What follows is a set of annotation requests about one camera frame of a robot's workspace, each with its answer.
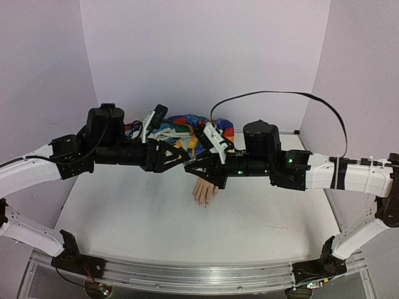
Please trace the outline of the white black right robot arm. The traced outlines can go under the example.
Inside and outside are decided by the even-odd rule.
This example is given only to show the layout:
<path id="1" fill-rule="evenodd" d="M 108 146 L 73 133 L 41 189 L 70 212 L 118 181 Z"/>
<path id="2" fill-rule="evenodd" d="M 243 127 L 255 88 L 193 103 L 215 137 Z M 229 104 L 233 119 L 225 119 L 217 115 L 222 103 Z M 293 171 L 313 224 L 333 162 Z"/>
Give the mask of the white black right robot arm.
<path id="1" fill-rule="evenodd" d="M 346 260 L 387 229 L 398 227 L 398 155 L 387 159 L 350 159 L 281 148 L 277 126 L 254 121 L 244 126 L 243 150 L 237 150 L 212 123 L 197 127 L 206 148 L 185 166 L 187 173 L 224 189 L 229 177 L 268 177 L 272 186 L 296 191 L 333 189 L 375 196 L 376 207 L 351 227 L 330 237 L 319 258 L 292 265 L 294 283 L 312 287 L 342 275 Z"/>

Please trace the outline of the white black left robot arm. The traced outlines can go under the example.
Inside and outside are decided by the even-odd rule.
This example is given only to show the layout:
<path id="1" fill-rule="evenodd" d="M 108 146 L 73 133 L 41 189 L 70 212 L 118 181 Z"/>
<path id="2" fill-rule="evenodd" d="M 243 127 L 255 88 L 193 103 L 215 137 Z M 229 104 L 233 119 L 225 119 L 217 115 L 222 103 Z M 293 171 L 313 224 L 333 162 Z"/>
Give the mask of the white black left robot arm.
<path id="1" fill-rule="evenodd" d="M 22 216 L 6 196 L 48 181 L 67 180 L 92 173 L 96 164 L 138 166 L 163 173 L 189 160 L 188 153 L 164 141 L 127 138 L 125 113 L 113 103 L 88 112 L 86 125 L 31 153 L 1 164 L 1 236 L 30 245 L 51 256 L 57 270 L 102 278 L 105 260 L 80 252 L 75 237 Z"/>

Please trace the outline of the mannequin hand with nails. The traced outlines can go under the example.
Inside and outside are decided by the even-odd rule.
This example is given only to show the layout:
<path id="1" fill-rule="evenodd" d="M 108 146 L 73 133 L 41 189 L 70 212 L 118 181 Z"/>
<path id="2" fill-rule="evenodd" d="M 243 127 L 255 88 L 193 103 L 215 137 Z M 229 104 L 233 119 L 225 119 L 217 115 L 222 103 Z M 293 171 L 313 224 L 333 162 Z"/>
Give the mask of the mannequin hand with nails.
<path id="1" fill-rule="evenodd" d="M 195 203 L 197 203 L 199 207 L 207 208 L 210 200 L 212 200 L 218 192 L 219 188 L 217 186 L 199 178 L 193 191 Z"/>

